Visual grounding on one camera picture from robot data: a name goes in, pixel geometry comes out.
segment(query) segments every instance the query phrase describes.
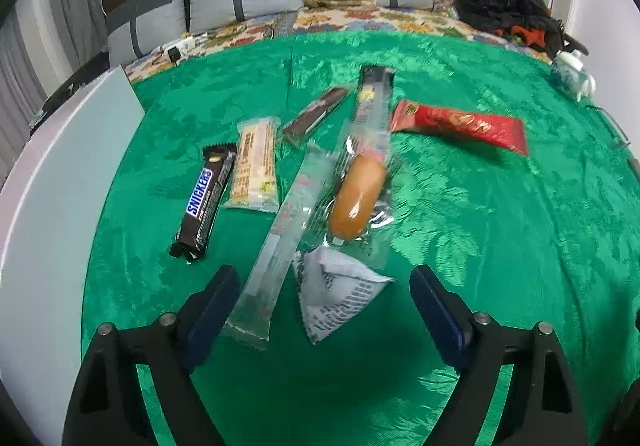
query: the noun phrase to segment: metal screw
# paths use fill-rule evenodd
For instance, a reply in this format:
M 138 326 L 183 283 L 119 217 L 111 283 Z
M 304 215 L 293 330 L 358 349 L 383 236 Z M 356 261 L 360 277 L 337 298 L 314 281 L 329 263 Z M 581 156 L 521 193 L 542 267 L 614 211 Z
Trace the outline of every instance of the metal screw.
M 491 322 L 491 316 L 489 316 L 486 312 L 476 312 L 474 314 L 474 320 L 480 325 L 489 325 Z
M 165 312 L 160 315 L 158 321 L 162 327 L 169 327 L 169 325 L 173 325 L 178 317 L 175 315 L 175 312 Z
M 98 325 L 98 334 L 100 334 L 100 336 L 107 336 L 107 334 L 109 334 L 112 330 L 113 325 L 111 325 L 109 322 L 101 323 L 100 325 Z
M 551 334 L 554 331 L 554 328 L 551 327 L 550 323 L 547 323 L 546 321 L 541 321 L 538 324 L 538 330 L 543 334 Z

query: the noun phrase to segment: small brown snack bar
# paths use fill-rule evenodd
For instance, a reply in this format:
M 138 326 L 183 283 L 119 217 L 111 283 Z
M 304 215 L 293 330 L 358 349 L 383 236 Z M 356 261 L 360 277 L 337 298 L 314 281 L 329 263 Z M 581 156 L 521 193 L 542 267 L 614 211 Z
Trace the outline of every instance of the small brown snack bar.
M 202 149 L 204 167 L 187 203 L 175 242 L 169 250 L 172 257 L 185 257 L 187 262 L 199 261 L 204 257 L 213 219 L 237 153 L 235 143 Z
M 348 86 L 331 87 L 319 98 L 307 105 L 298 116 L 282 129 L 282 135 L 289 143 L 299 147 L 306 137 L 332 110 L 349 94 Z

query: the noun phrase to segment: red snack package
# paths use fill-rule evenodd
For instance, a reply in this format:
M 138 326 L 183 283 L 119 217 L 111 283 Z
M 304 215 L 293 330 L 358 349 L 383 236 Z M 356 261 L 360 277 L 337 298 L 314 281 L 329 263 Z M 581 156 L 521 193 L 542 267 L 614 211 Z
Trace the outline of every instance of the red snack package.
M 389 130 L 474 139 L 529 155 L 522 120 L 509 116 L 463 112 L 400 100 Z

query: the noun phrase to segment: green tablecloth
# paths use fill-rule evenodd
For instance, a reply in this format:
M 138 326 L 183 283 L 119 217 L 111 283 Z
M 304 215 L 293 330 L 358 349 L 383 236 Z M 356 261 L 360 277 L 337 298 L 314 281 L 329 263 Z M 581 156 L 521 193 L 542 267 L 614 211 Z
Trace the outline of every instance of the green tablecloth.
M 355 83 L 363 64 L 396 68 L 394 101 L 517 116 L 530 158 L 480 143 L 395 134 L 406 166 L 388 286 L 362 314 L 317 346 L 285 281 L 258 352 L 219 338 L 193 376 L 229 446 L 422 444 L 455 385 L 409 296 L 408 276 L 430 264 L 473 311 L 505 325 L 551 322 L 578 381 L 594 438 L 640 368 L 634 331 L 640 283 L 640 186 L 628 152 L 601 116 L 547 83 L 549 67 L 484 44 L 404 33 L 290 37 L 190 60 L 135 86 L 146 116 L 122 160 L 95 235 L 84 296 L 82 346 L 96 326 L 144 325 L 176 310 L 221 264 L 243 279 L 272 215 L 218 213 L 207 258 L 170 257 L 200 148 L 235 141 L 236 123 L 288 121 L 332 84 Z M 353 111 L 344 102 L 318 129 L 326 148 Z M 284 197 L 303 152 L 277 149 Z M 509 369 L 478 444 L 490 444 Z M 171 444 L 148 372 L 145 397 L 160 444 Z

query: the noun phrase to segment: curtain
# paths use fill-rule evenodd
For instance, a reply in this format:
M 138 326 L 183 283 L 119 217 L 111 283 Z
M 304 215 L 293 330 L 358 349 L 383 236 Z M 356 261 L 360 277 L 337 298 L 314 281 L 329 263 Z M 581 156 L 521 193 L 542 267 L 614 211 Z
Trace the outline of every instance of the curtain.
M 0 28 L 0 186 L 47 96 L 24 47 L 15 7 Z
M 102 0 L 49 0 L 58 36 L 72 69 L 98 54 L 107 41 Z

